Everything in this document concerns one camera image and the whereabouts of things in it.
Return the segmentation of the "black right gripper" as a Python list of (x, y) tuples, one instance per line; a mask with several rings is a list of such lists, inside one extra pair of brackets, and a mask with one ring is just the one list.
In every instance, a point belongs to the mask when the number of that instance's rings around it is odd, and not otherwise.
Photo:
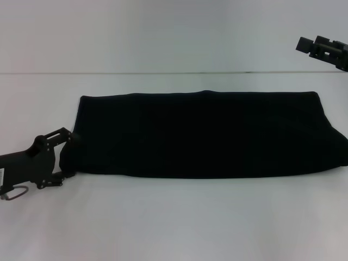
[(347, 44), (330, 41), (317, 36), (315, 41), (300, 37), (295, 48), (299, 52), (310, 52), (311, 58), (334, 65), (337, 69), (347, 72)]

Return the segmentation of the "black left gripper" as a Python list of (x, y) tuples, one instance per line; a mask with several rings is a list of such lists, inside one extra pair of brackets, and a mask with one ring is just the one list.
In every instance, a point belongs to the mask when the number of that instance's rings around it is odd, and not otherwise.
[(35, 138), (30, 148), (1, 156), (1, 190), (14, 190), (14, 186), (32, 182), (38, 189), (60, 187), (63, 181), (76, 175), (75, 171), (53, 172), (54, 147), (63, 143), (81, 144), (78, 134), (66, 128)]

